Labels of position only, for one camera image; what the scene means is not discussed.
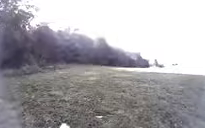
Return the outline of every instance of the tree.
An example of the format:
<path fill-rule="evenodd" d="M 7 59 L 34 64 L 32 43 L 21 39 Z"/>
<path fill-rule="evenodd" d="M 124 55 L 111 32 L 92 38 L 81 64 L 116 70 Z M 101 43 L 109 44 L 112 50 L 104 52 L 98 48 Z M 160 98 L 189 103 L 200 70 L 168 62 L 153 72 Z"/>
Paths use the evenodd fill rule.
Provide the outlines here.
<path fill-rule="evenodd" d="M 22 0 L 0 0 L 1 66 L 22 65 L 28 56 L 28 29 L 35 7 Z"/>

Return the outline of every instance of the ground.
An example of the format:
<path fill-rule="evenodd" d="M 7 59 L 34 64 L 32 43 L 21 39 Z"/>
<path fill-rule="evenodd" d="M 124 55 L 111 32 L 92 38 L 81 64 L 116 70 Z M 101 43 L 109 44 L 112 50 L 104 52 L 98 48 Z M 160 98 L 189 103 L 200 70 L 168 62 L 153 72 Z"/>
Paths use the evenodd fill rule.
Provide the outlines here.
<path fill-rule="evenodd" d="M 74 65 L 6 83 L 27 128 L 205 128 L 205 76 Z"/>

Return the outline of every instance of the treeline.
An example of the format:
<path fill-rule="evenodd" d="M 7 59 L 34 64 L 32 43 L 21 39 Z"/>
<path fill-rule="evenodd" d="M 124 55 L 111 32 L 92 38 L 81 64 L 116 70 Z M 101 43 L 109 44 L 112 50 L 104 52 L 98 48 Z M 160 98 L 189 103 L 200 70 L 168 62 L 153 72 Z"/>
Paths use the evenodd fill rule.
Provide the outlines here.
<path fill-rule="evenodd" d="M 34 9 L 22 0 L 0 1 L 1 68 L 58 63 L 149 67 L 140 54 L 111 47 L 104 38 L 93 40 L 75 32 L 53 31 L 44 25 L 32 27 Z"/>
<path fill-rule="evenodd" d="M 2 68 L 24 65 L 46 66 L 56 63 L 80 63 L 122 67 L 148 67 L 140 54 L 108 45 L 105 39 L 53 31 L 48 26 L 17 32 L 6 30 L 2 40 Z"/>

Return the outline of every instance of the small white object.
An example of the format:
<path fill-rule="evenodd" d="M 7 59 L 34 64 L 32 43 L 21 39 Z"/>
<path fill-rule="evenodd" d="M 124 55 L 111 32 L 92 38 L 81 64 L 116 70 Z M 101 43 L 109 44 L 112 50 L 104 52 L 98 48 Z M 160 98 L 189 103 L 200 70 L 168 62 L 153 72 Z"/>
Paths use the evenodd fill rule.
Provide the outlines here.
<path fill-rule="evenodd" d="M 96 118 L 101 119 L 101 118 L 103 118 L 103 116 L 96 116 Z"/>
<path fill-rule="evenodd" d="M 67 124 L 65 124 L 65 123 L 63 123 L 63 124 L 60 126 L 60 128 L 70 128 L 70 126 L 67 125 Z"/>

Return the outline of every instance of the white sky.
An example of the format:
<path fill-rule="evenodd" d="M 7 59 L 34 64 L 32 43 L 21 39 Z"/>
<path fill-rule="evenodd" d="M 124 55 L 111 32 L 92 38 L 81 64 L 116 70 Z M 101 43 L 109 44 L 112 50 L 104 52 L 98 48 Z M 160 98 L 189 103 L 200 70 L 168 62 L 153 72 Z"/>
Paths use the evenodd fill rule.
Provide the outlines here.
<path fill-rule="evenodd" d="M 35 0 L 37 21 L 73 27 L 148 59 L 205 64 L 205 0 Z"/>

